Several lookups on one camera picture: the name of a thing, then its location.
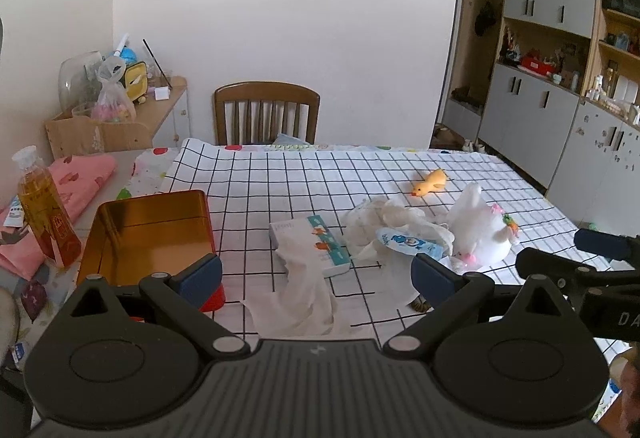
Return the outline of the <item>yellow toy box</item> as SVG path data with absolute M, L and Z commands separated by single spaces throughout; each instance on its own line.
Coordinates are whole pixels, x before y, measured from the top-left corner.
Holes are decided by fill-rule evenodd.
M 148 69 L 143 61 L 128 65 L 124 74 L 124 86 L 128 98 L 136 103 L 148 92 Z

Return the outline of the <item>teal white tissue box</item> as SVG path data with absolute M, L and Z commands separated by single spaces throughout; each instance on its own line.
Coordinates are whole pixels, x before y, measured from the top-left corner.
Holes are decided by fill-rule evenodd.
M 319 215 L 272 222 L 270 238 L 285 265 L 302 265 L 321 271 L 325 278 L 349 272 L 348 251 Z

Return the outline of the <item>amber drink bottle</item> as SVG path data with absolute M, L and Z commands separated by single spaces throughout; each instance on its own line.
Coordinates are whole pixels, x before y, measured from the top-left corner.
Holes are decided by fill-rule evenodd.
M 17 195 L 40 250 L 58 268 L 70 267 L 80 257 L 82 245 L 49 169 L 35 146 L 18 150 L 12 161 L 20 172 Z

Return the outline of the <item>brown wooden chair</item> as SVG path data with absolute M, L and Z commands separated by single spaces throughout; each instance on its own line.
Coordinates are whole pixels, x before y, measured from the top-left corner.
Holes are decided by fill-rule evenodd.
M 218 146 L 273 143 L 280 135 L 316 141 L 320 96 L 281 82 L 239 82 L 218 88 L 212 97 Z

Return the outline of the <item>white plush toy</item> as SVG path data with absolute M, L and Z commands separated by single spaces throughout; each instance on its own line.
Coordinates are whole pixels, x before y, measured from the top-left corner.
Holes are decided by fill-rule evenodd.
M 502 262 L 520 232 L 500 205 L 485 202 L 479 184 L 464 188 L 446 216 L 446 225 L 454 235 L 450 265 L 459 274 Z

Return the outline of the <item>grey wall cabinet unit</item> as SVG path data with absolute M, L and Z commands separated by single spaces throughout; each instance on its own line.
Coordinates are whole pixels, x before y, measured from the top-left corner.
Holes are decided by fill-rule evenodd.
M 444 125 L 576 224 L 639 224 L 639 17 L 624 0 L 459 0 Z

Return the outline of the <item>blue cartoon face mask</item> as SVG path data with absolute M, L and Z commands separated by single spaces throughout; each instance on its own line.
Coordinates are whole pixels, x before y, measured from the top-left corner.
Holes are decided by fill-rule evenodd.
M 376 230 L 376 238 L 386 248 L 399 254 L 407 256 L 427 254 L 436 260 L 444 256 L 444 249 L 439 244 L 417 238 L 412 234 L 402 233 L 393 228 L 379 228 Z

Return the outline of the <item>white black grid tablecloth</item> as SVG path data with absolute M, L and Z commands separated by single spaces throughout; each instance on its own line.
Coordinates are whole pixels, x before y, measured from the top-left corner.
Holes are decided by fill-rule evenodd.
M 270 239 L 272 222 L 319 215 L 334 236 L 352 233 L 366 246 L 378 227 L 442 220 L 468 184 L 479 184 L 484 200 L 500 205 L 520 227 L 518 248 L 608 268 L 603 258 L 575 247 L 575 225 L 555 206 L 486 154 L 365 146 L 233 149 L 198 139 L 186 140 L 178 150 L 162 191 L 205 194 L 224 267 L 226 302 L 215 320 L 249 343 L 258 334 L 243 305 L 246 294 L 277 292 L 286 282 Z M 446 172 L 446 189 L 412 196 L 412 188 L 436 169 Z

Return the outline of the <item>plastic bag of candy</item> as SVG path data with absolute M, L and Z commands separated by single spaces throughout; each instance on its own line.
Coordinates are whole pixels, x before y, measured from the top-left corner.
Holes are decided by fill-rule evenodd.
M 134 104 L 122 84 L 126 63 L 111 56 L 100 65 L 96 76 L 101 84 L 98 100 L 92 108 L 91 118 L 103 123 L 128 123 L 136 119 Z

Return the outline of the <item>pink folded cloth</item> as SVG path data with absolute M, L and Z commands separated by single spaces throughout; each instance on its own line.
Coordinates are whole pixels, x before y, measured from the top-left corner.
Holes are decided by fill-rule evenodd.
M 81 253 L 73 223 L 111 177 L 108 154 L 70 155 L 43 167 L 32 146 L 14 155 L 21 163 L 17 198 L 24 210 L 20 228 L 1 228 L 1 265 L 30 280 L 46 258 L 70 266 Z

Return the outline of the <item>red gold metal tin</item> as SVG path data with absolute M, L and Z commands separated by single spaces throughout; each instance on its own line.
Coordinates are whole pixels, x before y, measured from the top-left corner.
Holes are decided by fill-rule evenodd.
M 106 202 L 96 210 L 77 282 L 98 274 L 113 286 L 131 286 L 153 272 L 176 276 L 206 254 L 215 254 L 205 194 L 187 190 Z M 221 309 L 224 287 L 203 312 Z

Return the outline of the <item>wooden side cabinet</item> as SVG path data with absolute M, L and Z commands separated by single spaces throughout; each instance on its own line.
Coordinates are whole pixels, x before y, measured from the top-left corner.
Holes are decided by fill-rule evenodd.
M 171 79 L 167 100 L 153 98 L 137 106 L 133 122 L 102 123 L 90 116 L 61 114 L 44 123 L 54 158 L 151 148 L 178 148 L 191 135 L 188 82 Z

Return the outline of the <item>glass bowl vase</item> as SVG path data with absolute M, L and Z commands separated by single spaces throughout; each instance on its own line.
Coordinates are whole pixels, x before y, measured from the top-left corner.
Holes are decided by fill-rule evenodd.
M 98 69 L 103 62 L 98 50 L 65 60 L 58 71 L 58 100 L 61 110 L 70 112 L 78 104 L 96 102 L 101 84 Z

